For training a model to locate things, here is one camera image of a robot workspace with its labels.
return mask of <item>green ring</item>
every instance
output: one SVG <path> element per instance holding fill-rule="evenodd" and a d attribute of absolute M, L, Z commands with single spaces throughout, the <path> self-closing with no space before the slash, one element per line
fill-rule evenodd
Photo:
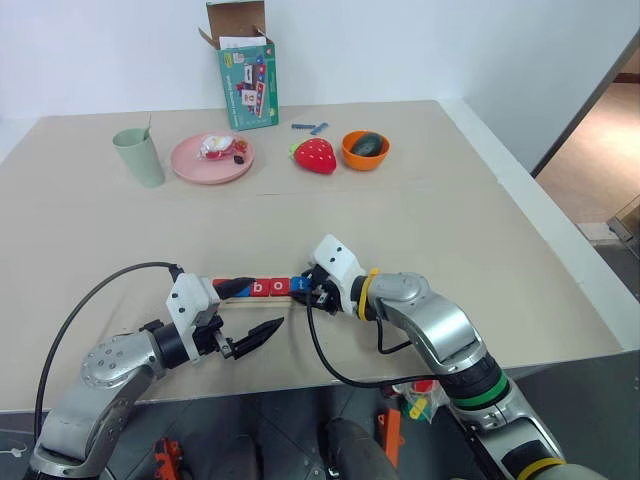
<path fill-rule="evenodd" d="M 504 374 L 504 372 L 502 372 L 498 382 L 486 392 L 471 398 L 452 398 L 453 403 L 455 403 L 458 407 L 463 408 L 476 407 L 478 405 L 489 403 L 502 393 L 504 388 L 507 386 L 507 382 L 507 376 Z"/>

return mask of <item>pink plate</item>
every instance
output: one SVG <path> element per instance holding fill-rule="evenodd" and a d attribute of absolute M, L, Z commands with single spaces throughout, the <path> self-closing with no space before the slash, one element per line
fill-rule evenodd
<path fill-rule="evenodd" d="M 244 153 L 231 153 L 216 160 L 200 157 L 200 144 L 209 135 L 233 136 L 236 141 L 243 140 L 247 143 L 247 151 Z M 233 160 L 233 155 L 242 155 L 244 163 L 238 165 Z M 255 151 L 246 138 L 235 132 L 224 130 L 204 132 L 189 137 L 176 145 L 171 152 L 171 168 L 185 180 L 205 185 L 230 182 L 235 180 L 247 170 L 253 163 Z"/>

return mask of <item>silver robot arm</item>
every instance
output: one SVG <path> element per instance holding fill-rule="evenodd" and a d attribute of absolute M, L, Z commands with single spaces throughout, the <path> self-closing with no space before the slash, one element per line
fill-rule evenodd
<path fill-rule="evenodd" d="M 215 288 L 208 279 L 180 274 L 167 298 L 173 323 L 159 320 L 139 332 L 118 335 L 94 347 L 80 375 L 49 413 L 25 479 L 97 478 L 107 465 L 136 400 L 168 369 L 220 352 L 238 359 L 262 345 L 283 318 L 265 322 L 238 342 L 221 331 L 221 300 L 254 279 L 230 280 Z"/>
<path fill-rule="evenodd" d="M 586 480 L 603 478 L 584 467 L 566 468 L 553 435 L 489 354 L 467 315 L 431 290 L 423 276 L 375 270 L 367 275 L 332 235 L 310 263 L 315 307 L 361 320 L 378 317 L 407 333 L 449 396 L 449 409 L 489 478 L 522 480 L 545 473 L 550 479 L 572 479 L 578 478 L 572 476 L 575 471 Z M 336 292 L 339 301 L 332 298 Z"/>

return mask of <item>table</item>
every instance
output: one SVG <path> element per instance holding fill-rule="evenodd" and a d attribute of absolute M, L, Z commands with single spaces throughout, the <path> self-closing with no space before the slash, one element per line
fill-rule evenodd
<path fill-rule="evenodd" d="M 111 146 L 114 133 L 145 125 L 147 113 L 41 119 L 0 165 L 0 410 L 33 408 L 42 363 L 63 319 L 118 268 L 166 260 L 211 277 L 290 276 L 306 268 L 326 233 L 349 246 L 365 269 L 425 275 L 465 310 L 503 367 L 622 351 L 602 302 L 587 298 L 505 190 L 496 166 L 449 115 L 435 101 L 282 108 L 280 125 L 243 132 L 256 160 L 240 179 L 198 186 L 168 172 L 167 182 L 152 190 L 136 183 Z M 322 136 L 334 146 L 348 131 L 370 129 L 390 139 L 391 152 L 372 172 L 343 164 L 331 176 L 303 171 L 287 154 L 308 133 L 290 124 L 322 121 L 330 124 Z M 223 110 L 154 112 L 151 134 L 166 167 L 179 141 L 226 124 Z M 166 271 L 148 270 L 104 289 L 62 342 L 45 406 L 75 380 L 83 354 L 100 338 L 167 320 L 169 288 Z M 633 304 L 626 305 L 627 315 L 635 315 Z M 215 355 L 181 366 L 144 399 L 334 381 L 316 357 L 301 306 L 230 305 L 221 314 L 225 334 L 236 339 L 267 319 L 286 320 L 247 357 Z M 374 325 L 321 313 L 316 324 L 328 358 L 353 378 L 427 373 L 412 349 L 378 355 Z M 403 338 L 389 326 L 385 343 Z"/>

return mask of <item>cardboard box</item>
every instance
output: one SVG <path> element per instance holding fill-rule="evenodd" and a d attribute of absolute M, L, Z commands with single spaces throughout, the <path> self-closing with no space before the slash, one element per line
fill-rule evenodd
<path fill-rule="evenodd" d="M 276 49 L 264 33 L 264 2 L 209 2 L 207 14 L 211 36 L 198 30 L 218 56 L 229 125 L 234 130 L 276 125 Z M 220 37 L 254 36 L 264 36 L 267 44 L 220 50 Z"/>

